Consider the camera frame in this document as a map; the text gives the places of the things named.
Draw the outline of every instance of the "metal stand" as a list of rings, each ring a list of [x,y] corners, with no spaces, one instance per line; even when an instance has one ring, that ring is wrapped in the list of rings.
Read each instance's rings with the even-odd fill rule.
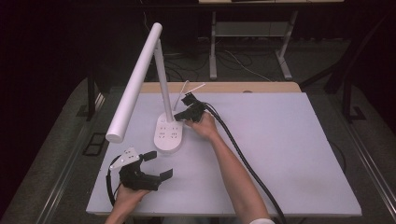
[[[297,11],[293,11],[289,21],[216,22],[216,11],[212,12],[212,33],[209,55],[210,79],[216,80],[218,78],[216,68],[216,36],[283,36],[282,47],[280,50],[276,50],[275,54],[284,78],[286,80],[292,80],[284,56],[297,19],[297,14]]]

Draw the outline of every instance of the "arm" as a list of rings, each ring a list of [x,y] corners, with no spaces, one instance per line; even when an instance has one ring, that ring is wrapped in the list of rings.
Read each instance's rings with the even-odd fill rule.
[[[186,121],[186,124],[210,141],[219,162],[225,188],[233,203],[233,209],[242,223],[250,223],[258,218],[270,218],[262,196],[254,186],[245,167],[219,135],[214,118],[205,112],[199,123]]]
[[[113,210],[108,216],[105,224],[119,224],[123,223],[128,216],[134,211],[137,204],[142,201],[142,198],[148,194],[149,190],[132,190],[125,188],[122,184],[117,193],[117,199]]]

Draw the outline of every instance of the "sleeve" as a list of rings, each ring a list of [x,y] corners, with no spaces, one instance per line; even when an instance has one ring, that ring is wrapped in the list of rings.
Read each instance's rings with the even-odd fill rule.
[[[250,224],[275,224],[275,222],[268,218],[259,218],[250,222]]]

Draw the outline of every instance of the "lamp arm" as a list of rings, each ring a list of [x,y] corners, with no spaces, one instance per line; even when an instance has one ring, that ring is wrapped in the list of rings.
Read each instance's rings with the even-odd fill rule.
[[[158,79],[160,80],[161,92],[163,93],[163,106],[165,107],[166,122],[174,121],[172,115],[171,101],[169,99],[169,90],[166,83],[165,65],[163,64],[163,48],[161,40],[157,42],[157,48],[154,50],[155,63],[157,65]]]
[[[121,97],[117,111],[107,130],[106,139],[109,142],[121,143],[123,141],[132,113],[134,112],[134,106],[136,104],[137,97],[140,93],[143,81],[149,69],[149,64],[154,50],[157,47],[162,30],[163,27],[159,23],[154,23],[151,28],[145,46],[140,53],[139,59],[137,60],[136,66],[134,67],[134,71],[132,72],[125,88],[125,92]]]

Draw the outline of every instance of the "black cable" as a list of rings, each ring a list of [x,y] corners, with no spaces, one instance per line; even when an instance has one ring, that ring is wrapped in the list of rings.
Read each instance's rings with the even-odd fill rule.
[[[182,82],[185,81],[184,78],[183,78],[183,76],[182,76],[177,70],[175,70],[175,69],[173,69],[173,68],[170,68],[170,67],[165,67],[165,68],[166,68],[167,70],[170,70],[170,71],[176,73],[177,76],[178,76],[178,79],[180,79]]]
[[[166,81],[167,82],[171,82],[171,75],[169,75],[169,73],[165,72],[166,74]]]
[[[116,196],[117,191],[119,191],[120,186],[121,186],[121,182],[119,183],[119,186],[116,188],[116,190],[114,190],[114,193],[113,193],[114,197]]]
[[[222,121],[219,113],[216,111],[216,109],[212,105],[210,105],[208,103],[202,103],[202,104],[204,104],[205,108],[221,124],[222,128],[227,133],[227,135],[229,136],[231,142],[233,143],[233,146],[235,147],[236,152],[238,153],[238,155],[241,158],[242,162],[245,164],[245,166],[247,167],[248,171],[251,173],[251,175],[254,177],[254,179],[257,181],[257,183],[260,185],[260,187],[262,187],[264,192],[267,194],[268,198],[271,200],[271,202],[274,205],[277,213],[280,216],[280,219],[281,219],[282,223],[283,224],[287,224],[285,215],[283,214],[282,209],[280,208],[280,206],[277,204],[276,199],[271,194],[270,190],[264,185],[264,183],[262,183],[262,180],[257,176],[257,174],[254,172],[254,170],[251,168],[251,166],[248,163],[247,159],[245,158],[244,154],[242,153],[242,151],[240,150],[239,146],[236,144],[235,140],[233,139],[233,135],[231,134],[231,132],[228,129],[227,125],[224,123],[224,121]]]
[[[270,43],[272,42],[272,37],[271,37],[271,36],[266,37],[266,39],[267,39]],[[230,50],[230,49],[232,49],[234,55],[237,55],[237,54],[246,54],[246,55],[249,55],[249,56],[254,56],[254,55],[252,55],[251,53],[247,54],[247,53],[245,53],[245,52],[246,52],[246,51],[263,51],[263,50],[268,50],[267,47],[265,47],[265,46],[263,46],[263,47],[257,47],[257,45],[254,45],[254,44],[256,44],[257,42],[261,42],[259,38],[256,38],[256,39],[253,39],[253,40],[248,40],[248,41],[242,41],[243,43],[247,43],[247,44],[246,44],[245,46],[243,46],[243,47],[241,47],[241,46],[239,45],[240,42],[241,42],[241,41],[235,41],[233,47],[225,46],[223,43],[221,43],[221,44],[218,46],[218,49],[219,49],[218,52],[223,52],[224,50]],[[260,55],[273,54],[273,53],[274,53],[274,51],[273,51],[273,50],[270,50],[270,52],[268,52],[268,53],[264,53],[264,54],[261,53],[261,54],[255,54],[255,55],[260,56]]]
[[[165,60],[165,62],[166,62],[166,63],[170,63],[170,64],[176,66],[176,67],[177,67],[178,69],[180,69],[180,70],[185,70],[185,71],[197,71],[197,70],[200,70],[200,69],[202,69],[202,68],[205,67],[205,65],[206,65],[206,63],[207,63],[207,61],[208,61],[208,58],[209,58],[209,57],[206,57],[206,59],[205,59],[205,61],[203,62],[203,64],[199,65],[199,66],[196,67],[196,68],[184,68],[184,67],[178,65],[177,63],[169,62],[169,60]]]
[[[231,52],[227,52],[226,50],[224,50],[223,53],[227,53],[226,55],[231,55],[231,59],[228,59],[227,57],[224,57],[223,55],[217,53],[217,59],[219,60],[219,62],[226,68],[232,69],[232,70],[243,70],[244,66],[248,67],[250,65],[253,64],[253,61],[251,60],[251,58],[247,55],[247,54],[243,54],[244,56],[246,56],[246,58],[248,59],[248,63],[242,63],[241,60],[239,59],[235,59],[236,56],[234,54],[232,54]],[[236,64],[238,67],[237,68],[232,68],[230,65],[227,65],[224,61],[226,61],[227,63],[232,63],[232,64]]]
[[[111,188],[111,171],[110,171],[110,166],[119,158],[120,156],[114,158],[114,160],[110,163],[108,170],[107,170],[107,175],[106,175],[106,188],[107,188],[107,195],[108,199],[111,202],[111,205],[114,206],[114,203],[116,202],[114,198],[115,192],[113,192],[113,189]]]
[[[182,75],[177,71],[177,70],[184,70],[184,71],[188,71],[188,72],[193,72],[194,74],[195,74],[195,81],[197,81],[198,80],[198,77],[199,77],[199,73],[196,71],[196,70],[194,70],[194,69],[184,69],[184,68],[181,68],[179,65],[177,65],[176,63],[173,63],[174,65],[176,65],[176,66],[178,66],[178,68],[174,68],[174,67],[169,67],[169,66],[165,66],[165,68],[166,69],[169,69],[169,70],[172,70],[172,71],[174,71],[175,73],[177,73],[177,75],[181,78],[181,80],[182,81],[184,81],[184,78],[182,77]]]

